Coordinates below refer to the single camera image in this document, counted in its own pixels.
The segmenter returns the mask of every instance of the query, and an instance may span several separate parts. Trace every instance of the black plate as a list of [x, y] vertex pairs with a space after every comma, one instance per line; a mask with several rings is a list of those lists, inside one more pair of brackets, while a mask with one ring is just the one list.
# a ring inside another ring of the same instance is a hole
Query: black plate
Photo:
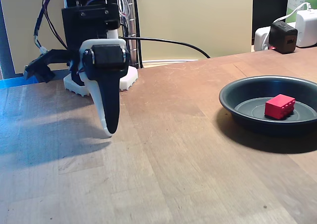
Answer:
[[[294, 112], [283, 120], [264, 115], [265, 103], [284, 94], [296, 99]], [[219, 95], [237, 123], [272, 136], [297, 136], [317, 129], [317, 84], [284, 76], [257, 76], [234, 81]]]

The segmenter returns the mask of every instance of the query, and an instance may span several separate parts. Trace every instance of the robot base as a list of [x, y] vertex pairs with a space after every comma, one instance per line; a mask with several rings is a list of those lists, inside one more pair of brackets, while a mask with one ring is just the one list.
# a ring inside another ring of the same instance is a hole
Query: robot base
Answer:
[[[138, 79], [138, 70], [134, 67], [129, 66], [128, 74], [120, 79], [120, 90], [126, 91], [134, 84]], [[67, 75], [64, 78], [64, 87], [75, 94], [83, 96], [89, 96], [89, 90], [86, 86], [79, 86], [71, 79], [71, 75]]]

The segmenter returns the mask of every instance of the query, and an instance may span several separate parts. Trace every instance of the red lego brick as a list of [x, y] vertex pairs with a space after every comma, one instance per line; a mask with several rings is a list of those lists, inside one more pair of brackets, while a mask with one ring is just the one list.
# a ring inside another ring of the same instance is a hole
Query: red lego brick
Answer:
[[294, 110], [294, 105], [294, 98], [279, 94], [266, 102], [265, 115], [276, 119], [282, 119]]

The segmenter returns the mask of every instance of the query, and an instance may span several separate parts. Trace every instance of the wood grain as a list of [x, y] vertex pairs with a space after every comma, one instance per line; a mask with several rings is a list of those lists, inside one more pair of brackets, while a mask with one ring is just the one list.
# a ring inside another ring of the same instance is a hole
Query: wood grain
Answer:
[[0, 224], [316, 224], [317, 132], [253, 134], [218, 101], [247, 76], [317, 82], [316, 54], [139, 70], [110, 139], [91, 98], [62, 81], [0, 90]]

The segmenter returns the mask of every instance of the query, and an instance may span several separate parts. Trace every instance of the black electrical wire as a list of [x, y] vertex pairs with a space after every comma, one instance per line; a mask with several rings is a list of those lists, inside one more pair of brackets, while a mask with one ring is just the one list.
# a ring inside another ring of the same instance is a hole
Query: black electrical wire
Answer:
[[[135, 22], [136, 22], [137, 37], [141, 37], [138, 3], [137, 3], [136, 0], [134, 0], [134, 11], [135, 11]], [[137, 43], [138, 43], [139, 63], [140, 63], [140, 68], [142, 69], [143, 68], [143, 59], [142, 59], [141, 41], [138, 40]]]
[[48, 21], [48, 24], [49, 24], [49, 27], [52, 31], [52, 33], [54, 34], [54, 36], [57, 38], [57, 40], [65, 47], [67, 48], [66, 44], [64, 43], [64, 41], [62, 40], [62, 38], [59, 36], [59, 34], [57, 33], [53, 23], [51, 22], [50, 20], [50, 17], [49, 17], [49, 14], [48, 14], [48, 10], [47, 10], [47, 7], [48, 7], [48, 4], [49, 4], [50, 0], [42, 0], [42, 9], [40, 11], [40, 14], [39, 14], [39, 17], [37, 19], [37, 22], [36, 22], [36, 25], [35, 25], [35, 29], [34, 29], [34, 36], [38, 36], [38, 33], [39, 33], [39, 29], [40, 29], [40, 26], [42, 24], [42, 19], [43, 19], [43, 16], [45, 16], [45, 18], [47, 19]]
[[129, 29], [128, 29], [127, 25], [125, 25], [124, 23], [121, 23], [120, 25], [123, 27], [123, 31], [124, 31], [123, 35], [125, 37], [128, 37], [129, 36]]
[[52, 21], [50, 20], [50, 16], [49, 16], [49, 12], [48, 12], [48, 5], [50, 3], [50, 0], [48, 0], [47, 4], [46, 5], [43, 5], [43, 6], [46, 6], [45, 8], [45, 18], [47, 19], [48, 21], [48, 24], [49, 24], [49, 27], [52, 31], [52, 33], [54, 34], [54, 36], [57, 38], [57, 40], [63, 45], [63, 47], [65, 47], [65, 49], [67, 49], [67, 45], [65, 44], [65, 42], [63, 41], [63, 39], [60, 37], [60, 35], [58, 34], [58, 32], [56, 31]]
[[41, 11], [39, 13], [38, 19], [36, 21], [36, 24], [35, 24], [34, 37], [37, 37], [39, 35], [39, 29], [40, 29], [40, 26], [41, 26], [41, 23], [42, 23], [44, 12], [45, 12], [45, 9], [44, 9], [44, 7], [42, 7]]
[[125, 40], [138, 40], [138, 41], [154, 41], [154, 42], [165, 42], [165, 43], [172, 43], [172, 44], [178, 44], [186, 47], [190, 47], [192, 49], [195, 49], [202, 53], [205, 57], [210, 58], [210, 56], [204, 52], [203, 50], [199, 49], [198, 47], [195, 47], [193, 45], [190, 45], [185, 42], [177, 42], [177, 41], [171, 41], [171, 40], [166, 40], [166, 39], [158, 39], [158, 38], [148, 38], [148, 37], [122, 37], [122, 39]]

